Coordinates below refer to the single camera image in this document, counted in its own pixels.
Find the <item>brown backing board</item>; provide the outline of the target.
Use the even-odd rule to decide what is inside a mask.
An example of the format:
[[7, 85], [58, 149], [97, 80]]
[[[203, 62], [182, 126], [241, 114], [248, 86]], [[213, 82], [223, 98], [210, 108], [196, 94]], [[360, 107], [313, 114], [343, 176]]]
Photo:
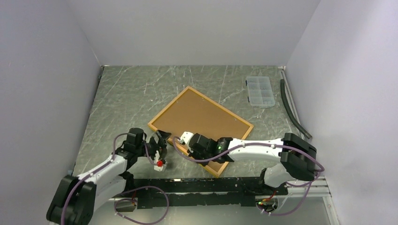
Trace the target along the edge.
[[152, 118], [148, 126], [172, 136], [191, 132], [214, 140], [221, 137], [245, 139], [253, 129], [253, 124], [190, 86]]

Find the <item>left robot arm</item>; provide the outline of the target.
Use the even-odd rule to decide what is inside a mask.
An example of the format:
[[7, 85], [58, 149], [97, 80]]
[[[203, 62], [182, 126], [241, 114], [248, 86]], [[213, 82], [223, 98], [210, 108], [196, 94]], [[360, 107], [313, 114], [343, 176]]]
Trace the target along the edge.
[[102, 163], [78, 176], [66, 175], [60, 181], [46, 213], [55, 225], [87, 225], [95, 210], [110, 198], [128, 197], [139, 190], [128, 170], [139, 157], [146, 157], [155, 167], [166, 165], [167, 139], [171, 133], [156, 130], [150, 139], [141, 128], [131, 128], [111, 155]]

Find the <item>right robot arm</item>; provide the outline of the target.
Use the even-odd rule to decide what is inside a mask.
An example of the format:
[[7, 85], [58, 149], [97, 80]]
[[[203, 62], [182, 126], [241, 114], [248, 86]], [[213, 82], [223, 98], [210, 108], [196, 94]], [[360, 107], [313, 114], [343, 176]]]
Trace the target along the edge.
[[275, 166], [263, 171], [258, 182], [259, 191], [265, 195], [292, 179], [313, 181], [317, 174], [316, 148], [293, 133], [274, 140], [248, 141], [232, 137], [213, 140], [198, 133], [184, 132], [180, 143], [187, 146], [194, 162], [203, 165], [242, 160], [275, 162]]

